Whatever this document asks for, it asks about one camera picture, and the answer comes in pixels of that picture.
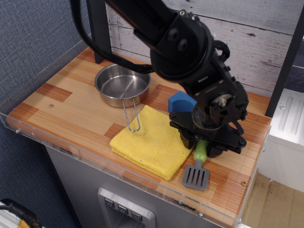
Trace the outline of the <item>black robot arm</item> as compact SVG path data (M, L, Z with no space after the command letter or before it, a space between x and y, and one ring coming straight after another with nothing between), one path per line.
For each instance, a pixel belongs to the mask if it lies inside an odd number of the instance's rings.
M108 5L134 29L150 48L151 63L137 65L102 50L85 33L80 1L70 2L76 28L84 42L105 59L139 73L157 73L180 84L196 100L188 112L171 111L170 125L179 130L186 148L199 140L209 142L210 157L223 151L240 153L246 146L243 129L249 99L230 74L225 61L227 45L215 40L207 26L190 12L176 12L160 0L110 0Z

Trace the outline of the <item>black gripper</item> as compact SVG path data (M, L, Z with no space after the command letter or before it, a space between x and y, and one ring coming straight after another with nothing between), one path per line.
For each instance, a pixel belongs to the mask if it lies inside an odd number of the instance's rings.
M191 112L172 112L169 118L170 126L179 130L180 138L187 149L191 149L199 139L209 141L207 156L210 158L220 156L223 151L228 150L241 153L247 145L246 140L242 137L244 131L238 122L233 122L235 128L228 123L221 126L207 126L203 123L197 104Z

